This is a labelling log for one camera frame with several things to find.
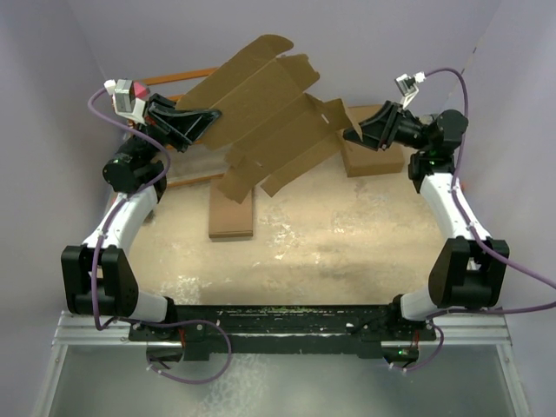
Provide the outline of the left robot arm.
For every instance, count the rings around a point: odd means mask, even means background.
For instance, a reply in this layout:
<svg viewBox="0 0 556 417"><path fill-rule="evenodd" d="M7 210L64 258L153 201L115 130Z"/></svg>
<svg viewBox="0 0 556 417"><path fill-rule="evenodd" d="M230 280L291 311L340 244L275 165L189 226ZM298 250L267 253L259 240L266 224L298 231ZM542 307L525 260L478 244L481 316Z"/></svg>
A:
<svg viewBox="0 0 556 417"><path fill-rule="evenodd" d="M171 163L167 146L186 150L222 113L178 109L165 97L136 96L130 88L108 82L88 101L93 114L102 95L126 120L116 126L129 137L103 168L104 179L116 194L109 211L81 244L69 245L61 254L67 306L73 314L92 316L99 330L109 325L103 317L146 322L151 334L168 341L179 328L175 304L140 288L128 254L139 228L166 191Z"/></svg>

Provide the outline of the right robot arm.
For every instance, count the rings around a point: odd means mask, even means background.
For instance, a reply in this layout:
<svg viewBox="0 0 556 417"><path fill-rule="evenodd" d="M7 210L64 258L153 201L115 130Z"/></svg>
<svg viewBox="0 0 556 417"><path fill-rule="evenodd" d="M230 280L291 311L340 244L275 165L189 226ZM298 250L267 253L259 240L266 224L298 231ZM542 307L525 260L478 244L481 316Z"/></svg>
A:
<svg viewBox="0 0 556 417"><path fill-rule="evenodd" d="M387 332L405 340L417 321L449 308L483 310L500 297L509 247L480 224L455 174L454 153L462 144L468 120L458 110L441 112L430 123L422 122L398 103L385 102L343 137L374 151L397 143L414 149L407 174L416 192L428 203L444 246L431 269L427 287L400 296L400 310L387 317Z"/></svg>

